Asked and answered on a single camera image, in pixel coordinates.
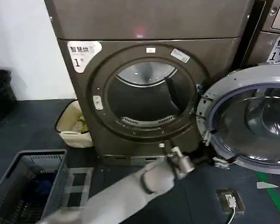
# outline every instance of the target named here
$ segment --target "green floor line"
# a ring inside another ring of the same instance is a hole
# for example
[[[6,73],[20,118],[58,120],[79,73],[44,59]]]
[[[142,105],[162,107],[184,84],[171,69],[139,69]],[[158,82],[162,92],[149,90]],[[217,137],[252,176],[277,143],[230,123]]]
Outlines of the green floor line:
[[[260,181],[269,183],[265,173],[256,172],[256,174],[257,174],[258,178],[260,179]],[[280,213],[280,198],[279,198],[276,190],[274,188],[267,188],[266,190]]]

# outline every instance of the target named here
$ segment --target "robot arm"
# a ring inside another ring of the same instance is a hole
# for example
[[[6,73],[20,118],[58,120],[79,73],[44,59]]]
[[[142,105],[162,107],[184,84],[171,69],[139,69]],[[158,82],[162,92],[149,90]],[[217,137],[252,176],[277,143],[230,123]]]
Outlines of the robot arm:
[[[194,169],[188,157],[174,147],[174,157],[156,160],[90,198],[80,211],[58,210],[39,224],[118,224],[148,202],[174,187]]]

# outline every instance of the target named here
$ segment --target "trash bin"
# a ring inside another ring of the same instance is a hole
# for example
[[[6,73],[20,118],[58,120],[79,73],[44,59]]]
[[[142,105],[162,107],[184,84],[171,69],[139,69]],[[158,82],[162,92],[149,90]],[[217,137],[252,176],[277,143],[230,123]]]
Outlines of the trash bin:
[[[10,81],[10,71],[0,70],[0,119],[5,118],[17,102]]]
[[[55,124],[55,130],[70,147],[87,148],[93,146],[88,128],[84,130],[80,124],[81,117],[84,119],[80,104],[75,100],[65,108]]]

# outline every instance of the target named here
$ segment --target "white trash bin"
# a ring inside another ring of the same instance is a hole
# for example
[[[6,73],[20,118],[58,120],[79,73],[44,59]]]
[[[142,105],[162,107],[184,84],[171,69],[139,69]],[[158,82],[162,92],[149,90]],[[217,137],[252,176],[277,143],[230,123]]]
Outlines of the white trash bin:
[[[77,100],[71,102],[57,120],[55,130],[64,142],[70,147],[92,147],[93,142],[90,133],[77,131],[78,120],[82,116],[80,104]]]

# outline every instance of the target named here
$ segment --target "dryer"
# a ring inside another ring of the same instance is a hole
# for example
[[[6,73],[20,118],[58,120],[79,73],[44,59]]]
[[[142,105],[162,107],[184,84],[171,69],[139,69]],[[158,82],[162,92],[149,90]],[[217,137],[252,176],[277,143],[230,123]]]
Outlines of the dryer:
[[[256,0],[234,69],[257,63],[280,63],[280,0]]]
[[[141,165],[201,141],[196,106],[224,77],[253,0],[46,2],[96,151]]]

